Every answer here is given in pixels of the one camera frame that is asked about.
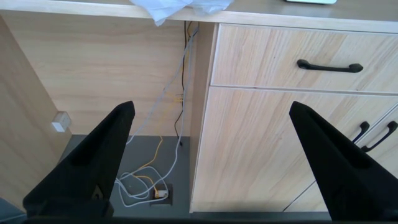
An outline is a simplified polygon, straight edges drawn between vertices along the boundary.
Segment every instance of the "black cable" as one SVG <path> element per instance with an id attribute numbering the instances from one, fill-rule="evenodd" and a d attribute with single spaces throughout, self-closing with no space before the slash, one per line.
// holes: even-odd
<path id="1" fill-rule="evenodd" d="M 184 40 L 185 40 L 185 44 L 184 44 L 184 50 L 187 48 L 187 22 L 184 21 Z M 184 70 L 185 70 L 185 55 L 182 59 L 182 75 L 181 75 L 181 85 L 182 85 L 182 91 L 185 91 L 185 87 L 184 87 Z M 174 130 L 175 130 L 175 134 L 177 135 L 177 139 L 180 139 L 180 136 L 178 135 L 178 131 L 177 131 L 177 122 L 180 120 L 181 115 L 183 113 L 183 102 L 181 101 L 181 113 L 178 116 L 177 120 L 174 122 Z"/>
<path id="2" fill-rule="evenodd" d="M 192 35 L 192 37 L 191 37 L 191 35 L 188 33 L 188 40 L 187 40 L 187 32 L 188 32 L 188 30 L 189 30 L 191 24 L 192 24 L 192 21 L 189 22 L 188 27 L 187 27 L 187 22 L 184 21 L 184 39 L 185 39 L 184 50 L 187 48 L 187 42 L 189 42 L 189 40 L 190 40 L 193 36 L 195 36 L 195 35 L 197 34 L 197 32 L 198 32 L 198 31 L 196 31 L 196 32 Z M 185 56 L 183 57 L 182 60 L 183 60 L 183 61 L 182 61 L 181 85 L 182 85 L 182 91 L 185 92 L 185 87 L 184 87 Z M 182 113 L 183 113 L 183 101 L 181 101 L 181 106 L 182 106 L 181 113 L 180 113 L 180 115 L 178 116 L 177 120 L 174 122 L 174 130 L 175 130 L 175 133 L 176 133 L 176 135 L 177 135 L 177 139 L 180 139 L 180 136 L 178 135 L 178 131 L 177 131 L 177 122 L 180 120 L 181 115 L 182 115 Z"/>

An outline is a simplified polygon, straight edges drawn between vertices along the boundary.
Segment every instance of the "cabinet door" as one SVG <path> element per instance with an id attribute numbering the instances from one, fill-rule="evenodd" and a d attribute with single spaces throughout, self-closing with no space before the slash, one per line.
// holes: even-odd
<path id="1" fill-rule="evenodd" d="M 391 121 L 398 123 L 398 105 L 395 106 L 390 113 L 385 115 L 382 120 L 377 122 L 377 125 L 372 127 L 367 134 L 358 141 L 357 145 L 359 147 L 373 146 L 388 133 L 387 125 Z M 368 154 L 392 175 L 398 178 L 398 131 L 391 134 L 386 140 L 380 143 L 380 145 L 368 152 Z M 328 209 L 316 182 L 286 209 L 286 212 L 327 211 Z"/>
<path id="2" fill-rule="evenodd" d="M 354 138 L 397 98 L 210 87 L 193 212 L 281 212 L 314 181 L 289 117 L 293 101 Z"/>

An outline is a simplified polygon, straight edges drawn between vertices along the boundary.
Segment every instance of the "white cable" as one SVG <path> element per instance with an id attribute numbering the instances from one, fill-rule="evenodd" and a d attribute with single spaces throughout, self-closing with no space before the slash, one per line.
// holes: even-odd
<path id="1" fill-rule="evenodd" d="M 184 57 L 185 57 L 185 55 L 187 54 L 187 49 L 188 49 L 188 46 L 184 49 L 184 52 L 183 52 L 183 55 L 182 55 L 182 58 L 181 58 L 181 61 L 180 61 L 180 65 L 178 66 L 178 69 L 177 69 L 177 71 L 175 72 L 175 75 L 174 75 L 173 79 L 171 79 L 171 80 L 168 82 L 168 84 L 166 84 L 166 87 L 163 89 L 162 94 L 156 99 L 155 104 L 154 104 L 153 107 L 150 109 L 150 112 L 149 112 L 149 114 L 148 114 L 148 117 L 145 119 L 144 124 L 142 124 L 142 125 L 139 127 L 139 129 L 131 136 L 131 138 L 127 141 L 126 145 L 129 144 L 129 143 L 132 141 L 132 139 L 134 138 L 134 136 L 135 136 L 136 134 L 138 134 L 138 133 L 141 131 L 141 129 L 147 124 L 149 118 L 152 116 L 152 113 L 155 111 L 157 105 L 162 101 L 164 95 L 166 94 L 167 89 L 169 88 L 169 86 L 171 85 L 171 83 L 178 77 L 178 75 L 179 75 L 179 73 L 180 73 L 180 70 L 181 70 L 181 67 L 182 67 L 182 63 L 183 63 L 183 61 L 184 61 Z"/>
<path id="2" fill-rule="evenodd" d="M 139 171 L 141 171 L 141 170 L 143 170 L 143 169 L 145 169 L 145 168 L 151 168 L 151 169 L 153 169 L 153 170 L 156 172 L 156 174 L 157 174 L 160 178 L 162 178 L 162 176 L 158 173 L 158 171 L 157 171 L 155 168 L 153 168 L 153 167 L 151 167 L 151 166 L 146 166 L 146 167 L 143 167 L 142 169 L 136 170 L 136 171 L 131 172 L 131 173 L 125 172 L 125 173 L 122 174 L 122 177 L 121 177 L 120 179 L 125 179 L 127 176 L 131 175 L 132 177 L 137 178 L 137 179 L 140 180 L 140 178 L 135 177 L 133 174 L 136 173 L 136 172 L 139 172 Z M 167 184 L 165 183 L 165 181 L 162 180 L 162 182 L 163 182 L 163 184 L 165 185 L 166 191 L 169 191 L 169 188 L 167 187 Z M 138 198 L 136 195 L 131 195 L 131 194 L 127 191 L 127 189 L 125 188 L 125 186 L 123 185 L 123 183 L 122 183 L 120 180 L 118 180 L 118 181 L 115 180 L 115 183 L 119 184 L 119 196 L 120 196 L 120 199 L 121 199 L 123 205 L 124 205 L 126 208 L 133 207 L 133 206 L 135 206 L 135 205 L 139 205 L 139 204 L 142 204 L 142 203 L 157 202 L 157 201 L 165 200 L 165 199 L 167 198 L 167 196 L 165 196 L 165 197 L 162 197 L 162 198 L 159 198 L 159 199 L 146 200 L 146 201 L 142 201 L 142 202 L 136 202 L 136 203 L 131 204 L 131 205 L 127 205 L 127 204 L 124 202 L 124 200 L 123 200 L 123 196 L 122 196 L 122 193 L 121 193 L 120 189 L 123 189 L 123 191 L 124 191 L 125 193 L 127 193 L 127 196 L 128 196 L 128 197 L 132 197 L 132 198 L 136 198 L 136 199 L 139 199 L 139 198 Z"/>
<path id="3" fill-rule="evenodd" d="M 196 29 L 194 30 L 194 34 L 196 34 L 197 31 L 198 31 L 198 28 L 196 28 Z M 193 42 L 193 36 L 192 36 L 192 38 L 190 39 L 190 41 L 189 41 L 187 47 L 184 49 L 183 57 L 182 57 L 182 60 L 181 60 L 181 62 L 180 62 L 180 65 L 178 66 L 178 69 L 177 69 L 177 72 L 176 72 L 175 76 L 173 77 L 173 79 L 171 79 L 171 81 L 168 82 L 168 84 L 166 85 L 166 87 L 163 89 L 162 94 L 158 97 L 157 101 L 156 101 L 155 104 L 153 105 L 153 107 L 152 107 L 152 109 L 151 109 L 151 111 L 150 111 L 148 117 L 147 117 L 146 120 L 144 121 L 144 124 L 142 124 L 141 127 L 132 135 L 131 139 L 128 140 L 128 142 L 126 143 L 126 145 L 129 144 L 129 143 L 132 141 L 133 137 L 146 125 L 146 122 L 149 120 L 149 118 L 150 118 L 150 116 L 152 115 L 152 113 L 154 112 L 156 106 L 160 103 L 160 101 L 161 101 L 162 98 L 164 97 L 164 95 L 165 95 L 167 89 L 169 88 L 170 84 L 178 77 L 178 73 L 179 73 L 179 71 L 180 71 L 180 69 L 181 69 L 181 66 L 182 66 L 184 57 L 185 57 L 185 55 L 186 55 L 186 53 L 187 53 L 187 49 L 189 49 L 189 52 L 192 51 L 192 42 Z M 192 64 L 192 57 L 189 57 L 189 59 L 188 59 L 188 74 L 189 74 L 189 76 L 188 76 L 187 86 L 189 86 L 189 84 L 190 84 L 190 82 L 191 82 L 191 68 L 192 68 L 191 64 Z M 180 133 L 182 133 L 182 131 L 183 131 L 183 123 L 184 123 L 184 117 L 185 117 L 185 110 L 184 110 L 184 109 L 185 109 L 185 95 L 186 95 L 186 93 L 187 93 L 187 89 L 188 89 L 188 87 L 184 90 L 183 96 L 182 96 L 182 97 L 183 97 L 183 100 L 182 100 L 182 109 L 183 109 L 183 113 L 182 113 L 182 122 L 181 122 Z M 167 197 L 164 197 L 164 198 L 159 198 L 159 199 L 154 199 L 154 200 L 146 200 L 146 201 L 136 202 L 136 203 L 134 203 L 134 204 L 132 204 L 132 205 L 126 205 L 126 203 L 124 202 L 123 197 L 122 197 L 122 195 L 121 195 L 121 189 L 123 189 L 123 191 L 125 191 L 125 193 L 127 194 L 128 197 L 132 197 L 132 198 L 136 198 L 136 199 L 145 199 L 145 198 L 148 197 L 149 191 L 150 191 L 158 182 L 162 181 L 162 182 L 164 183 L 164 185 L 165 185 L 166 190 L 169 191 L 168 188 L 167 188 L 167 185 L 166 185 L 166 183 L 165 183 L 165 181 L 164 181 L 164 179 L 173 171 L 173 168 L 174 168 L 174 166 L 175 166 L 175 164 L 176 164 L 176 162 L 177 162 L 177 158 L 178 158 L 178 145 L 179 145 L 179 142 L 181 141 L 181 137 L 182 137 L 182 134 L 179 136 L 178 141 L 177 141 L 177 145 L 176 145 L 176 147 L 175 147 L 175 159 L 174 159 L 174 162 L 173 162 L 173 164 L 172 164 L 170 170 L 168 171 L 168 173 L 167 173 L 166 175 L 164 175 L 163 177 L 160 176 L 160 174 L 158 173 L 158 171 L 157 171 L 155 168 L 153 168 L 153 167 L 151 167 L 151 166 L 147 166 L 147 167 L 143 167 L 143 168 L 141 168 L 141 169 L 139 169 L 139 170 L 136 170 L 136 171 L 134 171 L 134 172 L 130 172 L 130 173 L 126 173 L 126 172 L 125 172 L 125 173 L 123 173 L 123 174 L 121 175 L 120 179 L 116 178 L 115 183 L 119 185 L 119 196 L 120 196 L 121 201 L 122 201 L 122 203 L 123 203 L 123 205 L 124 205 L 125 207 L 133 207 L 133 206 L 135 206 L 135 205 L 139 205 L 139 204 L 142 204 L 142 203 L 156 202 L 156 201 L 161 201 L 161 200 L 164 200 L 164 199 L 167 198 Z M 125 186 L 123 185 L 123 183 L 121 182 L 121 180 L 125 179 L 125 178 L 128 177 L 129 175 L 131 175 L 131 176 L 134 177 L 133 174 L 135 174 L 136 172 L 139 172 L 140 170 L 143 170 L 143 169 L 145 169 L 145 168 L 151 168 L 151 169 L 153 169 L 153 170 L 158 174 L 158 176 L 161 177 L 161 178 L 160 178 L 158 181 L 156 181 L 151 187 L 148 187 L 148 186 L 145 184 L 144 181 L 142 181 L 142 180 L 141 180 L 140 178 L 138 178 L 138 177 L 135 177 L 135 178 L 139 179 L 139 180 L 145 185 L 145 187 L 147 188 L 147 190 L 144 191 L 144 192 L 142 192 L 142 193 L 140 193 L 140 194 L 131 195 L 131 194 L 127 191 L 127 189 L 125 188 Z M 145 194 L 145 193 L 147 194 L 145 197 L 138 197 L 138 196 L 140 196 L 140 195 L 142 195 L 142 194 Z"/>
<path id="4" fill-rule="evenodd" d="M 16 215 L 14 217 L 4 218 L 4 219 L 0 220 L 0 223 L 4 223 L 6 221 L 13 220 L 13 219 L 20 218 L 20 217 L 24 217 L 24 216 L 26 216 L 26 214 L 21 214 L 21 215 Z"/>

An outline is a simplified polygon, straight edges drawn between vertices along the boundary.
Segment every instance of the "electrical outlet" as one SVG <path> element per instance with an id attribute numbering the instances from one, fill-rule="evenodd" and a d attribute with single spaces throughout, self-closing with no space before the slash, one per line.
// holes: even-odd
<path id="1" fill-rule="evenodd" d="M 71 121 L 69 115 L 65 111 L 58 112 L 54 120 L 51 122 L 55 130 L 58 132 L 65 132 L 69 127 Z"/>
<path id="2" fill-rule="evenodd" d="M 155 190 L 152 189 L 151 192 L 150 192 L 150 199 L 151 200 L 160 199 L 160 198 L 165 197 L 165 196 L 167 198 L 164 199 L 164 200 L 157 201 L 157 202 L 150 202 L 149 205 L 150 206 L 154 206 L 154 205 L 156 205 L 156 206 L 158 206 L 158 205 L 171 206 L 171 205 L 173 205 L 173 185 L 172 184 L 167 184 L 167 188 L 169 189 L 169 191 L 166 190 L 166 188 L 165 188 L 165 186 L 163 184 L 155 185 L 155 187 L 156 187 L 156 190 L 159 193 L 159 197 L 155 196 Z"/>

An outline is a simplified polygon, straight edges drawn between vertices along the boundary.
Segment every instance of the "wooden panel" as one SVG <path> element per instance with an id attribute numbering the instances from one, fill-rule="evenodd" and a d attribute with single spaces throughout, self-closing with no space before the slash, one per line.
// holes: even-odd
<path id="1" fill-rule="evenodd" d="M 293 101 L 354 138 L 398 98 L 210 87 L 194 212 L 281 212 L 314 181 L 289 117 Z"/>
<path id="2" fill-rule="evenodd" d="M 398 122 L 398 108 L 395 108 L 395 110 L 386 115 L 377 126 L 370 129 L 368 133 L 359 140 L 358 146 L 372 146 L 388 132 L 387 124 L 391 121 Z M 398 132 L 392 134 L 368 154 L 392 175 L 398 178 Z M 326 212 L 327 210 L 319 186 L 317 183 L 314 183 L 286 209 L 286 212 Z"/>
<path id="3" fill-rule="evenodd" d="M 2 0 L 0 10 L 49 12 L 87 16 L 151 18 L 145 9 L 124 0 Z M 395 0 L 340 0 L 333 6 L 286 3 L 276 0 L 235 0 L 225 11 L 212 16 L 195 14 L 186 7 L 170 16 L 171 20 L 225 22 L 261 26 L 311 29 L 352 30 L 398 33 Z"/>
<path id="4" fill-rule="evenodd" d="M 57 114 L 40 80 L 0 17 L 0 197 L 22 199 L 55 167 L 71 133 L 57 133 Z"/>
<path id="5" fill-rule="evenodd" d="M 398 35 L 281 27 L 220 27 L 212 85 L 397 93 Z M 360 73 L 298 68 L 297 60 Z"/>
<path id="6" fill-rule="evenodd" d="M 26 12 L 7 13 L 4 18 L 55 106 L 71 117 L 73 134 L 88 134 L 116 105 L 128 100 L 136 107 L 131 133 L 136 131 L 182 59 L 182 21 L 156 27 L 147 19 Z M 181 93 L 178 75 L 139 134 L 156 135 L 164 111 L 172 107 L 159 133 L 174 136 L 181 105 L 173 98 Z M 190 132 L 191 106 L 192 86 L 184 136 Z"/>
<path id="7" fill-rule="evenodd" d="M 200 134 L 205 115 L 207 91 L 213 66 L 214 49 L 218 26 L 213 23 L 200 23 L 197 34 L 197 55 L 195 82 L 193 84 L 192 121 L 190 133 L 190 191 L 196 171 Z"/>

